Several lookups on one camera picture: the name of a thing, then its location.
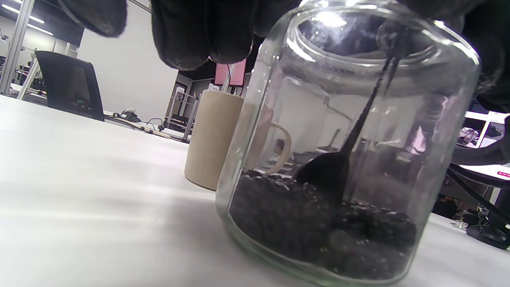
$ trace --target coffee beans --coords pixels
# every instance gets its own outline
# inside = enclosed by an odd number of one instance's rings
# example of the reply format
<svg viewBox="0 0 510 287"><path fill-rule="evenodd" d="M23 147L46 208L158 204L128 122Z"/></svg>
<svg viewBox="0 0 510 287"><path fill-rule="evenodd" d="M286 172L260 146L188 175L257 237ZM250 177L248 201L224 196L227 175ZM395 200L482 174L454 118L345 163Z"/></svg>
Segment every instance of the coffee beans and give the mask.
<svg viewBox="0 0 510 287"><path fill-rule="evenodd" d="M399 275L416 243L405 213L355 200L337 204L312 185L257 171L241 176L229 213L265 247L356 279Z"/></svg>

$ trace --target pink sign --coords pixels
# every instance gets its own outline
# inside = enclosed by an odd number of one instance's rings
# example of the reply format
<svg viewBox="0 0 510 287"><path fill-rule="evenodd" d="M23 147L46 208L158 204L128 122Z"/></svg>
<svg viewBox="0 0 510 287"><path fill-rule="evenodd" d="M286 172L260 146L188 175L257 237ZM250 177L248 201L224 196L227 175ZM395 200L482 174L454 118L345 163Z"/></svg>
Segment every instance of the pink sign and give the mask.
<svg viewBox="0 0 510 287"><path fill-rule="evenodd" d="M228 77L228 67L230 65L216 64L216 75L214 77L215 85L223 85L225 78ZM242 86L244 84L244 69L246 59L236 63L230 79L230 86Z"/></svg>

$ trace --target desk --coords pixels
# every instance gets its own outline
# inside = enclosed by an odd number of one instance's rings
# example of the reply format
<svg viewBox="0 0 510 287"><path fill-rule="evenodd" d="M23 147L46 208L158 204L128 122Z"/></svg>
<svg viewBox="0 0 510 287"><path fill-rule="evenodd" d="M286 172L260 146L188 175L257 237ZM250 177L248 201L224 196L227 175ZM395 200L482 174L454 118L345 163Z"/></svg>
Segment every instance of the desk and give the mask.
<svg viewBox="0 0 510 287"><path fill-rule="evenodd" d="M0 286L310 286L229 239L187 144L7 97L0 114ZM397 286L508 282L508 251L432 214Z"/></svg>
<svg viewBox="0 0 510 287"><path fill-rule="evenodd" d="M21 91L21 87L22 87L22 86L20 86L20 85L17 85L17 84L11 83L11 89L13 89L13 90L15 90L15 91L17 91L17 92ZM34 97L38 97L38 98L41 98L41 99L46 99L46 97L45 97L45 96L40 95L40 94L36 94L36 93L33 93L33 92L31 92L31 93L27 93L27 94L29 94L29 95L33 95Z"/></svg>
<svg viewBox="0 0 510 287"><path fill-rule="evenodd" d="M113 112L110 112L110 111L107 111L107 110L104 110L103 113L106 114L106 115L113 115ZM129 128L129 126L127 126L127 125L123 125L121 123L117 123L117 122L114 122L114 121L109 121L108 119L105 119L105 121L107 123L114 124L116 126L123 126L123 127ZM132 123L132 124L134 124L134 125L136 125L138 127L149 128L151 130L154 130L154 127L157 128L157 126L158 126L158 122L157 121L155 123L153 123L154 126L150 125L150 124L146 124L146 123ZM174 131L174 130L171 130L171 129L164 129L162 131L162 133L164 133L166 135L169 135L169 136L173 136L173 137L184 138L184 133L178 132L178 131Z"/></svg>

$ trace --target black chair backrest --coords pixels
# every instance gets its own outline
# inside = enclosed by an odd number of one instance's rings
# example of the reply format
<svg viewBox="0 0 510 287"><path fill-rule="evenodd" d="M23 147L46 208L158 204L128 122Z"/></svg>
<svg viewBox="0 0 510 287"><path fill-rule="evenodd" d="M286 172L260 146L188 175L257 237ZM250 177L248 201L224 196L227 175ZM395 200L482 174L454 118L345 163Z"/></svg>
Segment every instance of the black chair backrest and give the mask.
<svg viewBox="0 0 510 287"><path fill-rule="evenodd" d="M36 51L48 107L105 121L94 66L73 57Z"/></svg>

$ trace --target gloved hand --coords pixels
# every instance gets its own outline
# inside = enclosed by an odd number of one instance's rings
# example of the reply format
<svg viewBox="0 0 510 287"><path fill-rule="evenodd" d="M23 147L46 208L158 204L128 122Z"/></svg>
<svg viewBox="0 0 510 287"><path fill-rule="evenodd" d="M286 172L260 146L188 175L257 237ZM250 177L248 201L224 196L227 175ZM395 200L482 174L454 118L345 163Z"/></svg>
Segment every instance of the gloved hand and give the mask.
<svg viewBox="0 0 510 287"><path fill-rule="evenodd" d="M456 21L483 0L399 0L420 15ZM126 21L125 0L59 0L79 24L116 37ZM235 63L251 51L253 35L265 37L302 0L152 0L152 33L160 58L179 70L195 70L208 57Z"/></svg>
<svg viewBox="0 0 510 287"><path fill-rule="evenodd" d="M59 0L76 22L106 37L119 36L126 22L126 0ZM476 95L491 110L510 112L508 1L485 0L474 19L464 15L484 0L398 0L425 18L444 20L475 46L482 59ZM195 70L210 57L235 63L251 51L253 35L266 36L276 21L302 0L152 0L152 33L160 58L179 70Z"/></svg>

